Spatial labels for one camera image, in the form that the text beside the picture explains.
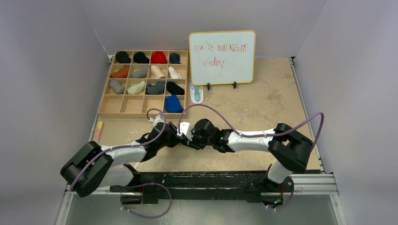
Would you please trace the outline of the grey underwear cream waistband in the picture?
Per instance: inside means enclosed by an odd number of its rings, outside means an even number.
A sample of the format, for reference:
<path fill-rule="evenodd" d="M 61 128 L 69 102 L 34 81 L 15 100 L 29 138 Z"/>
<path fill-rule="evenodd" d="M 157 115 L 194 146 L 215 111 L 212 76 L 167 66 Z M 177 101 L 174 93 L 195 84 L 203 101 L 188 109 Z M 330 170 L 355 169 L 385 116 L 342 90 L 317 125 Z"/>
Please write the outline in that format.
<path fill-rule="evenodd" d="M 111 80 L 109 82 L 109 86 L 117 95 L 121 95 L 125 91 L 125 87 L 122 85 L 122 83 L 119 80 Z"/>

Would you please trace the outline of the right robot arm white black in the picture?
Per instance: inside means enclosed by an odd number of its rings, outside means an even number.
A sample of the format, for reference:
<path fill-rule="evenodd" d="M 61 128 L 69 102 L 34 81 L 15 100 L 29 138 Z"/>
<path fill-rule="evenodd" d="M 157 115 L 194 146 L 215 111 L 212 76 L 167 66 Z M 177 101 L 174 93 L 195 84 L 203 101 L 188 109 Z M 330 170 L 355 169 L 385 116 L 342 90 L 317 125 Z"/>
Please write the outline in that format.
<path fill-rule="evenodd" d="M 195 125 L 181 122 L 177 136 L 183 144 L 194 149 L 211 146 L 221 152 L 239 152 L 243 150 L 271 153 L 276 162 L 268 168 L 263 184 L 270 191 L 276 190 L 291 174 L 306 172 L 313 142 L 284 123 L 276 128 L 264 131 L 239 131 L 219 129 L 208 119 L 201 119 Z"/>

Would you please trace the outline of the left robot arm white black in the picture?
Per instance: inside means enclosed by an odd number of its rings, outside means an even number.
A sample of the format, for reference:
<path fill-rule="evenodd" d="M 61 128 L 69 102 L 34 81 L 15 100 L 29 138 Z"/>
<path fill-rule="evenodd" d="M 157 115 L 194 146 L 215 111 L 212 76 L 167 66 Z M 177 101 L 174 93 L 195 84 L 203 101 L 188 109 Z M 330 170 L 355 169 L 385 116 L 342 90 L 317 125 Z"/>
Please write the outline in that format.
<path fill-rule="evenodd" d="M 164 147 L 180 143 L 177 127 L 159 122 L 151 132 L 136 141 L 118 146 L 100 146 L 95 141 L 86 143 L 62 168 L 61 176 L 80 197 L 90 195 L 104 185 L 103 180 L 112 167 L 131 162 L 145 162 Z"/>

